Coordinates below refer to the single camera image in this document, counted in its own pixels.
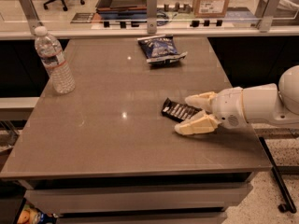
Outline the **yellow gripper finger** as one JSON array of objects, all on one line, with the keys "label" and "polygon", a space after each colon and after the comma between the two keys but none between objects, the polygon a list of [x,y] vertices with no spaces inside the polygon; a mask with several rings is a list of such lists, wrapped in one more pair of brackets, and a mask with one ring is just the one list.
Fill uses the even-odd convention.
[{"label": "yellow gripper finger", "polygon": [[185,103],[187,105],[203,109],[207,112],[211,112],[211,102],[216,97],[216,95],[217,93],[214,91],[190,95],[185,98]]},{"label": "yellow gripper finger", "polygon": [[181,135],[202,134],[214,132],[221,122],[205,110],[198,112],[190,119],[185,119],[175,125],[175,131]]}]

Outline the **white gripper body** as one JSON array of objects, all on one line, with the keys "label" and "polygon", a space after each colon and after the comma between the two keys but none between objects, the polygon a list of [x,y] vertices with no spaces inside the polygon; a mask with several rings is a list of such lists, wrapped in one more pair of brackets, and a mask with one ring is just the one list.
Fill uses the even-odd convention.
[{"label": "white gripper body", "polygon": [[226,129],[247,126],[243,113],[242,91],[240,87],[225,89],[217,93],[211,101],[213,115]]}]

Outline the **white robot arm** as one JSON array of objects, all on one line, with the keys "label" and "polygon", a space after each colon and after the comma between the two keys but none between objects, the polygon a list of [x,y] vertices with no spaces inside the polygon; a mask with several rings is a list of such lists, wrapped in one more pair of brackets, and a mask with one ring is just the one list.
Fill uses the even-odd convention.
[{"label": "white robot arm", "polygon": [[275,83],[250,88],[234,87],[191,95],[187,105],[200,112],[175,126],[182,135],[245,128],[251,123],[297,129],[299,126],[299,65],[289,68]]}]

